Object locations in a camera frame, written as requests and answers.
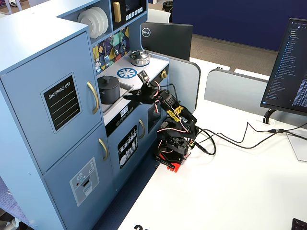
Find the oven door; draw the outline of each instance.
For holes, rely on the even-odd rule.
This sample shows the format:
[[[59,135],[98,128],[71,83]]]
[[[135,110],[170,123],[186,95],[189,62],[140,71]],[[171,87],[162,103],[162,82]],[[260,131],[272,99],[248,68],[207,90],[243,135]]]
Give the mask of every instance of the oven door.
[[[146,0],[112,0],[111,3],[114,30],[146,11]]]

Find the keyboard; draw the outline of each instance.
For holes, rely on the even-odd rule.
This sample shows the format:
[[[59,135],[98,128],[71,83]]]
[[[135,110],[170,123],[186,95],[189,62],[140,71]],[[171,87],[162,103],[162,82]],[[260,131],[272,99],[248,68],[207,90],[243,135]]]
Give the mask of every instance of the keyboard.
[[[307,230],[307,223],[294,218],[291,230]]]

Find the black cable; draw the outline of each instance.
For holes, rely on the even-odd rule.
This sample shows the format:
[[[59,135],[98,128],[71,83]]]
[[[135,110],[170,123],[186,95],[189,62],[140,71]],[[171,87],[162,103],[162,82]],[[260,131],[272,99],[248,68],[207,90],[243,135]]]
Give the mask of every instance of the black cable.
[[[301,125],[301,126],[299,126],[299,127],[292,128],[292,129],[286,129],[286,130],[285,130],[285,129],[271,129],[271,130],[259,131],[259,130],[256,130],[249,122],[247,122],[246,129],[245,129],[245,132],[244,132],[242,141],[240,141],[240,142],[239,142],[239,141],[232,140],[231,138],[225,136],[225,135],[222,134],[222,133],[214,133],[214,132],[212,132],[212,131],[209,130],[209,129],[201,129],[201,128],[199,128],[199,129],[200,129],[199,132],[196,134],[196,136],[193,138],[192,141],[193,141],[193,143],[195,143],[195,145],[197,145],[198,147],[200,147],[200,144],[201,144],[202,142],[204,142],[204,141],[210,139],[211,142],[213,143],[214,152],[215,152],[216,146],[215,146],[215,143],[214,143],[212,137],[213,137],[213,136],[218,136],[219,138],[221,138],[221,139],[223,139],[223,140],[225,140],[225,141],[227,141],[227,142],[229,142],[229,143],[231,143],[231,144],[233,144],[233,145],[235,145],[235,146],[237,146],[237,147],[240,147],[240,148],[248,149],[248,150],[249,150],[249,149],[253,149],[253,148],[257,147],[257,146],[260,145],[262,142],[266,141],[267,139],[273,137],[274,135],[276,135],[276,134],[278,134],[278,133],[288,133],[288,134],[290,134],[290,135],[292,135],[292,136],[294,136],[294,137],[301,138],[301,139],[303,139],[303,140],[307,140],[306,137],[302,137],[302,136],[300,136],[300,135],[297,135],[297,134],[295,134],[295,133],[290,132],[290,131],[292,131],[292,130],[296,130],[296,129],[298,129],[298,128],[301,128],[301,127],[303,127],[303,126],[305,126],[305,125],[307,125],[307,123],[305,123],[305,124],[303,124],[303,125]],[[246,135],[246,132],[247,132],[247,129],[248,129],[248,126],[250,126],[250,127],[251,127],[254,131],[256,131],[256,132],[269,132],[269,133],[272,133],[272,134],[271,134],[270,136],[266,137],[265,139],[263,139],[262,141],[260,141],[259,143],[257,143],[256,145],[252,146],[252,147],[240,146],[240,145],[238,145],[237,143],[242,143],[242,142],[244,141],[245,135]],[[213,135],[210,136],[206,131],[213,133]],[[197,142],[195,142],[195,139],[196,139],[196,137],[197,137],[201,132],[204,132],[205,134],[207,134],[207,135],[208,135],[208,138],[206,138],[205,140],[203,140],[203,141],[197,143]]]
[[[257,147],[259,144],[261,144],[262,142],[266,141],[267,139],[269,139],[269,138],[273,137],[274,135],[280,133],[280,132],[273,133],[272,135],[266,137],[265,139],[263,139],[262,141],[260,141],[260,142],[257,143],[256,145],[254,145],[254,146],[252,146],[252,147],[245,147],[245,146],[238,145],[238,144],[236,144],[236,143],[234,143],[234,142],[232,142],[232,141],[230,141],[230,140],[228,140],[228,139],[226,139],[226,138],[220,136],[219,134],[212,132],[212,131],[209,130],[209,129],[201,129],[201,128],[200,128],[200,132],[204,132],[204,131],[211,132],[211,133],[213,133],[215,136],[218,136],[219,138],[221,138],[221,139],[223,139],[223,140],[225,140],[225,141],[227,141],[227,142],[229,142],[229,143],[231,143],[231,144],[233,144],[233,145],[235,145],[235,146],[237,146],[237,147],[240,147],[240,148],[243,148],[243,149],[246,149],[246,150],[253,149],[253,148]]]
[[[284,129],[271,129],[271,130],[262,130],[262,131],[259,131],[259,130],[256,130],[249,122],[247,122],[246,129],[245,129],[245,132],[244,132],[244,135],[243,135],[243,138],[242,138],[241,141],[235,141],[235,140],[233,140],[233,139],[231,139],[231,138],[225,136],[223,133],[217,133],[217,134],[212,135],[211,137],[220,134],[220,135],[222,135],[223,137],[225,137],[225,138],[227,138],[227,139],[229,139],[229,140],[231,140],[231,141],[233,141],[233,142],[235,142],[235,143],[242,143],[242,142],[244,141],[244,139],[245,139],[245,135],[246,135],[248,126],[250,126],[255,132],[261,132],[261,133],[263,133],[263,132],[269,132],[269,133],[276,133],[276,132],[277,132],[277,133],[283,133],[283,132],[287,132],[287,131],[296,130],[296,129],[301,128],[301,127],[303,127],[303,126],[305,126],[305,125],[307,125],[307,123],[305,123],[305,124],[303,124],[303,125],[301,125],[301,126],[299,126],[299,127],[292,128],[292,129],[286,129],[286,130],[284,130]],[[203,143],[204,141],[206,141],[206,140],[208,140],[208,139],[209,139],[209,138],[207,138],[207,139],[205,139],[205,140],[202,140],[201,142],[199,142],[199,144]]]
[[[151,84],[152,86],[158,88],[158,85],[153,85],[152,82],[150,82],[150,84]],[[176,100],[178,101],[177,92],[176,92],[176,88],[175,88],[174,84],[170,83],[170,84],[168,84],[168,85],[160,85],[160,88],[168,87],[168,86],[170,86],[170,85],[173,86],[173,88],[174,88],[174,93],[175,93],[175,97],[176,97]]]
[[[292,135],[292,136],[294,136],[294,137],[296,137],[296,138],[301,138],[301,139],[303,139],[303,140],[307,140],[307,138],[306,137],[302,137],[302,136],[300,136],[300,135],[298,135],[298,134],[295,134],[295,133],[292,133],[292,132],[289,132],[289,131],[284,131],[285,133],[288,133],[288,134],[290,134],[290,135]]]
[[[203,146],[201,146],[199,143],[197,143],[196,141],[194,142],[194,144],[200,149],[202,150],[204,153],[210,155],[210,156],[214,156],[216,154],[216,144],[215,144],[215,141],[213,140],[212,137],[210,137],[210,135],[203,130],[203,132],[208,136],[208,139],[211,140],[212,144],[213,144],[213,148],[214,148],[214,151],[213,153],[209,153]]]
[[[299,127],[296,127],[296,128],[286,129],[285,131],[296,130],[296,129],[301,128],[301,127],[303,127],[303,126],[305,126],[305,125],[307,125],[307,123],[305,123],[305,124],[303,124],[303,125],[301,125],[301,126],[299,126]]]
[[[176,97],[176,100],[178,101],[177,92],[176,92],[176,88],[175,88],[174,84],[170,83],[168,85],[162,85],[162,86],[160,86],[160,88],[167,87],[167,86],[170,86],[170,85],[173,86],[175,97]]]

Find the oven window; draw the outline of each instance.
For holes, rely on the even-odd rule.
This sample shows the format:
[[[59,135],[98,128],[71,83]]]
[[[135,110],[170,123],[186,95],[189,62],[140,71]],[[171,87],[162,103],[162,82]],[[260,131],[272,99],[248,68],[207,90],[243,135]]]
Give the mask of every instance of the oven window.
[[[141,0],[126,0],[126,12],[134,11],[141,7]]]

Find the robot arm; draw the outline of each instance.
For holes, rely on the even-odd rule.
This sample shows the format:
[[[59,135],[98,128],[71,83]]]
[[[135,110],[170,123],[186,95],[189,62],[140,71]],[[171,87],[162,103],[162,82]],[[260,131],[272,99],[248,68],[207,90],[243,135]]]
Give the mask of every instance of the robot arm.
[[[159,156],[156,156],[156,159],[177,172],[190,144],[185,138],[193,139],[199,131],[195,125],[197,119],[186,107],[180,105],[168,90],[160,90],[152,85],[144,70],[138,76],[143,82],[142,87],[131,91],[131,94],[124,98],[142,104],[160,103],[161,108],[169,114],[170,117],[167,117],[157,130],[160,144]]]

